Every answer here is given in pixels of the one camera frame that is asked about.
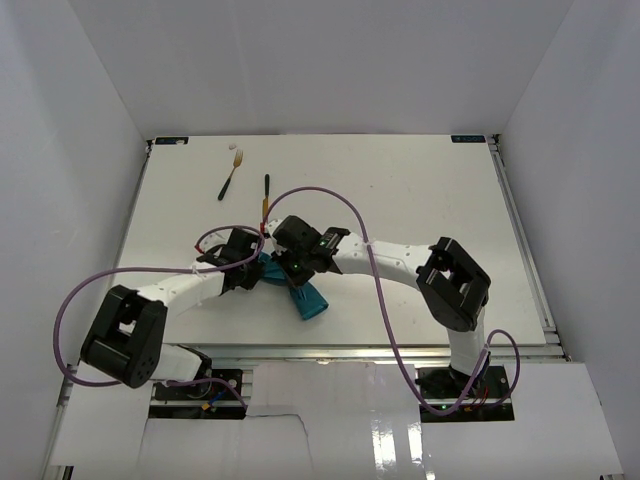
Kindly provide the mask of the teal cloth napkin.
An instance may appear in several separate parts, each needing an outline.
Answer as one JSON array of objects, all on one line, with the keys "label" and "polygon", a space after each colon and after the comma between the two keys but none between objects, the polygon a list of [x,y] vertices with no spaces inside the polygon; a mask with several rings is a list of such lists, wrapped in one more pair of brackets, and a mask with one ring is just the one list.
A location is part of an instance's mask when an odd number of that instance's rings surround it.
[{"label": "teal cloth napkin", "polygon": [[301,287],[292,287],[287,282],[282,268],[270,255],[262,252],[258,256],[258,260],[264,265],[261,280],[270,285],[286,287],[303,321],[311,320],[329,308],[328,301],[310,282]]}]

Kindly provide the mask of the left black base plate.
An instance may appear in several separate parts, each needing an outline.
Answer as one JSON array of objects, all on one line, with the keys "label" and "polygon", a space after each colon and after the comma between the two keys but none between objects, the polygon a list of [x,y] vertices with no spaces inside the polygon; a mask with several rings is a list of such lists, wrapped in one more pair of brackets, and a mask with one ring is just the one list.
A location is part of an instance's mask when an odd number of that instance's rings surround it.
[{"label": "left black base plate", "polygon": [[[241,369],[213,369],[205,373],[229,383],[236,392],[241,393],[243,371]],[[202,401],[208,402],[220,395],[219,400],[235,400],[235,396],[220,383],[202,383],[183,387],[166,386],[162,382],[153,383],[153,398],[157,401]]]}]

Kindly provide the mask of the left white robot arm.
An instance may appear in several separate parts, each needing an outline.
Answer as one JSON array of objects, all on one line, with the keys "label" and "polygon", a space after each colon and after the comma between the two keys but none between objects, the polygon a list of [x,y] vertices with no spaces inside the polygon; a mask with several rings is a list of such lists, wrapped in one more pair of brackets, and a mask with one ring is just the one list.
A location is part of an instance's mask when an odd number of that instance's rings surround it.
[{"label": "left white robot arm", "polygon": [[253,228],[232,227],[228,239],[209,233],[188,269],[172,269],[156,283],[106,294],[81,347],[81,361],[130,388],[150,381],[181,387],[204,377],[208,357],[165,341],[166,326],[203,302],[241,288],[252,289],[264,265],[264,238]]}]

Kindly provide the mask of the left blue table label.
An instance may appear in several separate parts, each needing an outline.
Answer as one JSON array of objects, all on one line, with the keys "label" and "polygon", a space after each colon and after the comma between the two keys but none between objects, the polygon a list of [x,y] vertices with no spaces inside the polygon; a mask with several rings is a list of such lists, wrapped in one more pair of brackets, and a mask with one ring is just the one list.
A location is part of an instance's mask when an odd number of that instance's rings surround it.
[{"label": "left blue table label", "polygon": [[189,142],[189,138],[185,136],[156,137],[154,139],[155,145],[186,145],[188,142]]}]

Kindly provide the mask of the blue table label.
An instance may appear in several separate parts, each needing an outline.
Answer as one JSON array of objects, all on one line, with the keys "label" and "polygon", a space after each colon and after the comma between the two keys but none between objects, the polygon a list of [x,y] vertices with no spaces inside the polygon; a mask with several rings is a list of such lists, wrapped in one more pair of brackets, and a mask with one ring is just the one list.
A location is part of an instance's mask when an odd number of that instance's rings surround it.
[{"label": "blue table label", "polygon": [[486,142],[484,135],[451,135],[450,138],[453,143],[460,144],[484,144]]},{"label": "blue table label", "polygon": [[155,145],[186,145],[188,142],[189,142],[189,138],[185,136],[156,137],[154,139]]}]

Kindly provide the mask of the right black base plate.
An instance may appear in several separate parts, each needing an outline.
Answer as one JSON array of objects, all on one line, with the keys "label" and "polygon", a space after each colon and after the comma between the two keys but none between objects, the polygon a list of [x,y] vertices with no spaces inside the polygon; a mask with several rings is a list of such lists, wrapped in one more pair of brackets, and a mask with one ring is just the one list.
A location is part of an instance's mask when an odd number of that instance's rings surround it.
[{"label": "right black base plate", "polygon": [[[464,374],[455,373],[450,367],[419,368],[415,380],[425,399],[455,399],[468,381]],[[489,366],[479,374],[470,388],[467,398],[483,398],[488,392],[489,399],[499,399],[505,395],[510,385],[502,366]]]}]

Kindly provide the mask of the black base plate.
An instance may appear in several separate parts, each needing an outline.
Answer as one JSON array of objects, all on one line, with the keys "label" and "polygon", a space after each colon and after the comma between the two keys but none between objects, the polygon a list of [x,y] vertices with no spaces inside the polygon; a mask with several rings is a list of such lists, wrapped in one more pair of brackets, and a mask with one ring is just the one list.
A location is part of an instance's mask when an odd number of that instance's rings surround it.
[{"label": "black base plate", "polygon": [[[213,369],[205,373],[229,383],[236,392],[241,393],[243,371],[241,369]],[[153,398],[157,401],[202,401],[208,402],[220,395],[219,400],[235,400],[235,396],[220,383],[202,383],[183,387],[166,386],[162,382],[153,383]]]},{"label": "black base plate", "polygon": [[[468,381],[464,374],[455,373],[450,367],[419,368],[415,380],[425,399],[455,399]],[[479,374],[470,388],[467,398],[483,398],[488,392],[489,399],[499,399],[505,395],[510,385],[502,366],[489,366]]]}]

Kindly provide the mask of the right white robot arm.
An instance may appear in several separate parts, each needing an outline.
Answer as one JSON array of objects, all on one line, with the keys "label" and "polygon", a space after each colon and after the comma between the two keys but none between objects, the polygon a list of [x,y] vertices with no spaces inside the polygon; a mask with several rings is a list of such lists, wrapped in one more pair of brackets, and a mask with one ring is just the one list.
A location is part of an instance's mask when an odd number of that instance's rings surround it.
[{"label": "right white robot arm", "polygon": [[478,389],[488,364],[481,350],[491,280],[456,240],[442,237],[432,246],[367,242],[343,228],[321,233],[294,215],[269,222],[266,232],[274,247],[272,259],[292,286],[334,273],[378,275],[416,288],[447,331],[450,376],[459,386],[472,380],[471,390]]}]

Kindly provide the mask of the right blue table label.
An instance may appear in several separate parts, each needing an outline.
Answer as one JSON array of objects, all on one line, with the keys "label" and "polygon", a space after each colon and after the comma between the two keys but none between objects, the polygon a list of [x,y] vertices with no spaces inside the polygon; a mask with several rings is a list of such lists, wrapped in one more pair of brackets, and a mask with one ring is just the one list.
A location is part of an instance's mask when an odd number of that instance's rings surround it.
[{"label": "right blue table label", "polygon": [[460,144],[484,144],[486,142],[484,135],[451,135],[450,138],[453,143]]}]

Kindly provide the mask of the white cardboard front cover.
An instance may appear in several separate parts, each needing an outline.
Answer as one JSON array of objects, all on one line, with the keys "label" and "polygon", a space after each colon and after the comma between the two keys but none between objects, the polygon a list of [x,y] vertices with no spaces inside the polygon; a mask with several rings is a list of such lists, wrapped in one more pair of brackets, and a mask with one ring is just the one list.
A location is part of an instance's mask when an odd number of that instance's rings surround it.
[{"label": "white cardboard front cover", "polygon": [[393,365],[265,363],[237,420],[153,419],[152,389],[76,387],[51,461],[77,479],[596,479],[619,474],[585,366],[508,366],[507,421],[424,424]]}]

